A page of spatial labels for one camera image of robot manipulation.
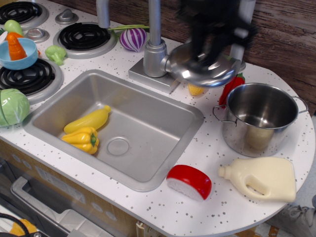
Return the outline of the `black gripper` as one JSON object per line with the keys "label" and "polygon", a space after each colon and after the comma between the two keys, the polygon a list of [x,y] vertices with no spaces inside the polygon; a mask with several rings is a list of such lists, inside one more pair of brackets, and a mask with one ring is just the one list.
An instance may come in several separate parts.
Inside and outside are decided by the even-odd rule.
{"label": "black gripper", "polygon": [[193,60],[203,51],[209,34],[215,34],[208,54],[208,65],[215,63],[228,44],[247,46],[257,34],[257,28],[243,20],[239,0],[181,0],[177,18],[190,24]]}

